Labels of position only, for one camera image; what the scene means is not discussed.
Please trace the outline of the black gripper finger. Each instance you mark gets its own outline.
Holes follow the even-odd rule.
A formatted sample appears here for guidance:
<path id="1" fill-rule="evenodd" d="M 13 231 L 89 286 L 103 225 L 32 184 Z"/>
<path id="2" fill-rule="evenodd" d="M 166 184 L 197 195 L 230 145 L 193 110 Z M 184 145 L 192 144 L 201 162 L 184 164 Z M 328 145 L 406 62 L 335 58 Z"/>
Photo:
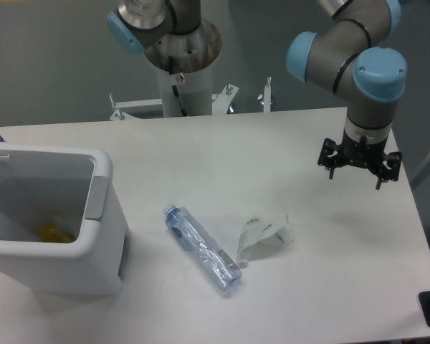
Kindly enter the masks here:
<path id="1" fill-rule="evenodd" d="M 348 157 L 344 153 L 344 145 L 337 144 L 329 138 L 324 139 L 317 164 L 325 168 L 332 180 L 337 168 L 348 165 Z"/>
<path id="2" fill-rule="evenodd" d="M 370 162 L 369 169 L 377 177 L 376 190 L 381 188 L 382 183 L 398 180 L 402 158 L 402 152 L 396 151 L 381 153 Z"/>

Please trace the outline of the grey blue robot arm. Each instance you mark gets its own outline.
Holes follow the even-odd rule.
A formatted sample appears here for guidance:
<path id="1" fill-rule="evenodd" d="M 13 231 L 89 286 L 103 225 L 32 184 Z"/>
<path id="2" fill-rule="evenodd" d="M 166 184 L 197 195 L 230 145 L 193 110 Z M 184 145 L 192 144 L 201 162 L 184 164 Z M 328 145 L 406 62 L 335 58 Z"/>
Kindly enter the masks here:
<path id="1" fill-rule="evenodd" d="M 318 164 L 329 173 L 353 166 L 379 183 L 396 181 L 402 155 L 386 153 L 407 64 L 381 40 L 397 26 L 397 1 L 322 1 L 333 20 L 324 35 L 302 32 L 286 55 L 287 71 L 347 102 L 340 143 L 326 139 Z M 211 67 L 221 52 L 218 29 L 199 1 L 119 1 L 106 18 L 118 44 L 155 67 L 166 117 L 214 114 Z"/>

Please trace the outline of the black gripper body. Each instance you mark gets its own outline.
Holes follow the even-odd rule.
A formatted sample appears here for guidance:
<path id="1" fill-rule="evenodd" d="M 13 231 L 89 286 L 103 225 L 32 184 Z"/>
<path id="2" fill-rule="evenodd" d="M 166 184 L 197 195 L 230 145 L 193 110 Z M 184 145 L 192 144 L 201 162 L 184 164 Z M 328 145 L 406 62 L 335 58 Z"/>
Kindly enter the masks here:
<path id="1" fill-rule="evenodd" d="M 390 124 L 382 128 L 363 128 L 346 117 L 341 144 L 343 155 L 352 166 L 381 169 L 387 156 L 384 148 L 390 131 Z"/>

